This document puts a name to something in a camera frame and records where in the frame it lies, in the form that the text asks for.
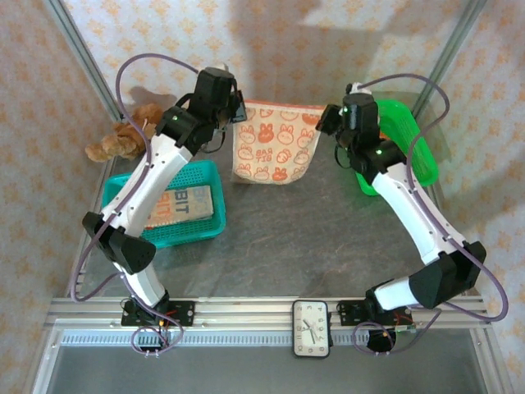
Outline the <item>wide aluminium mounting rail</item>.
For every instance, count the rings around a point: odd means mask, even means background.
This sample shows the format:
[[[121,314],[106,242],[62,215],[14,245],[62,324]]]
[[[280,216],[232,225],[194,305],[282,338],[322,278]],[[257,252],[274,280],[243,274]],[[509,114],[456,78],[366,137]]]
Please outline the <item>wide aluminium mounting rail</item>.
[[[291,329],[291,310],[294,297],[199,297],[185,298],[195,302],[194,322],[190,331],[287,331]],[[341,331],[336,312],[337,298],[326,298],[331,316],[331,328]],[[488,315],[483,299],[478,295],[462,295],[454,298],[452,304],[475,314]],[[123,296],[94,297],[91,300],[75,303],[67,298],[52,300],[45,327],[63,325],[74,329],[110,329],[121,326]],[[470,317],[448,305],[440,305],[442,310],[431,328],[479,328],[487,323]],[[412,320],[416,328],[423,328],[434,316],[426,309],[413,310]]]

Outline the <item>aluminium frame post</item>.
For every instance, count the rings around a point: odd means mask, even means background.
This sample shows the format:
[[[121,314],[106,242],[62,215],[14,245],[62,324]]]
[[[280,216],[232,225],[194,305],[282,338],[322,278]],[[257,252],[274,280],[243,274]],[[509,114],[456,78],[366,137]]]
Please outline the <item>aluminium frame post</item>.
[[[487,0],[468,0],[462,14],[459,17],[452,33],[450,34],[440,56],[437,58],[436,64],[433,67],[429,79],[435,84],[441,83],[445,73],[448,71],[454,58],[459,53],[465,39],[468,37],[473,28],[477,18],[482,13]],[[427,106],[430,104],[431,97],[434,94],[434,89],[426,83],[418,95],[415,104],[412,107],[412,114],[416,121],[422,119]]]
[[[42,2],[65,38],[66,44],[72,51],[76,61],[80,64],[81,70],[87,77],[109,117],[113,121],[120,121],[121,111],[117,106],[116,100],[65,2],[63,0],[42,0]]]

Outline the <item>green plastic basket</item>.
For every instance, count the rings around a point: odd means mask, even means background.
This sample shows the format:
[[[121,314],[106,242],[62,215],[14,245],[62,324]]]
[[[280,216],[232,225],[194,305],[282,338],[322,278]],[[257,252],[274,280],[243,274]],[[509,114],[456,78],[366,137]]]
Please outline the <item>green plastic basket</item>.
[[[385,99],[376,102],[380,131],[399,146],[406,156],[406,162],[408,156],[412,157],[414,180],[424,187],[434,184],[438,179],[439,169],[428,143],[422,137],[415,145],[411,145],[420,129],[410,109],[396,100]],[[372,184],[369,185],[360,174],[356,174],[363,193],[376,195],[377,191]]]

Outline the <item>teal plastic basket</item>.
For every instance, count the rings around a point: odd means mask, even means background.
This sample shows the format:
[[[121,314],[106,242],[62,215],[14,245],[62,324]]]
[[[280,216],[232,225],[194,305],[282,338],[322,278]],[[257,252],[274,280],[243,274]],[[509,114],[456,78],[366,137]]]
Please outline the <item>teal plastic basket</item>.
[[[145,229],[141,236],[163,249],[196,241],[211,239],[226,227],[226,206],[217,166],[210,160],[186,165],[170,182],[166,190],[184,189],[193,186],[210,186],[214,213],[210,218],[192,222]]]

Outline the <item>brown teddy bear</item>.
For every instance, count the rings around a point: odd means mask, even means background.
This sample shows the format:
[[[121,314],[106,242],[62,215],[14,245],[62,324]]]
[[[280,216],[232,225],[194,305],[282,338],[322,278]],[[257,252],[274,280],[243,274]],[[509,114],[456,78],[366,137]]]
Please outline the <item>brown teddy bear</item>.
[[[162,107],[156,103],[138,106],[132,113],[132,120],[142,127],[147,141],[156,133],[156,126],[162,118]],[[84,151],[87,157],[96,163],[104,163],[115,157],[132,160],[146,150],[141,134],[128,121],[117,122],[113,132],[105,135],[100,142],[88,144]]]

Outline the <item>towel with rabbit lettering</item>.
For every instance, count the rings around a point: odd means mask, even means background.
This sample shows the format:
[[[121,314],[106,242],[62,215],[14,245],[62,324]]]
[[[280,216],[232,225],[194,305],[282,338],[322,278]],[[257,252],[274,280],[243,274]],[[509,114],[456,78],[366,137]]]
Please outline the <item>towel with rabbit lettering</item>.
[[[148,216],[145,229],[210,218],[214,213],[210,186],[166,190]]]

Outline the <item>white black alarm clock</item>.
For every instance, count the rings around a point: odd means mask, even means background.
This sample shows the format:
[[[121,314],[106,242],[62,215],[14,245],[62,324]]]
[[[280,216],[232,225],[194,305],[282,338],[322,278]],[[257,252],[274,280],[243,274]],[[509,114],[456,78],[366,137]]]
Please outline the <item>white black alarm clock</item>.
[[[315,360],[327,358],[331,348],[327,303],[322,300],[295,300],[291,312],[294,356]]]

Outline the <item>towel with bunny faces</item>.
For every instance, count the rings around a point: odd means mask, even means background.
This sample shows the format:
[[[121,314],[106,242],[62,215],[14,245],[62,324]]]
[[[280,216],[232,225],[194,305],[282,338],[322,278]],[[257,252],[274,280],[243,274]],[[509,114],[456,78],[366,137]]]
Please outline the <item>towel with bunny faces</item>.
[[[232,180],[287,185],[304,176],[315,154],[323,106],[247,101],[233,125]]]

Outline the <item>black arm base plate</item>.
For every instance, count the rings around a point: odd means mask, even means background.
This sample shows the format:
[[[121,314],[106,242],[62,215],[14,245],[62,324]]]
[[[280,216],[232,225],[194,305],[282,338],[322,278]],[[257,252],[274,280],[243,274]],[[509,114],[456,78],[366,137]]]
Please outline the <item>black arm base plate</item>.
[[[123,327],[139,327],[158,325],[161,318],[148,312],[136,300],[125,299],[121,302]],[[191,327],[194,321],[194,301],[169,300],[160,308],[159,313],[177,321],[183,327]]]
[[[342,300],[336,306],[342,326],[357,326],[359,323],[379,323],[383,326],[412,325],[409,309],[401,307],[393,310],[378,309],[369,300]]]

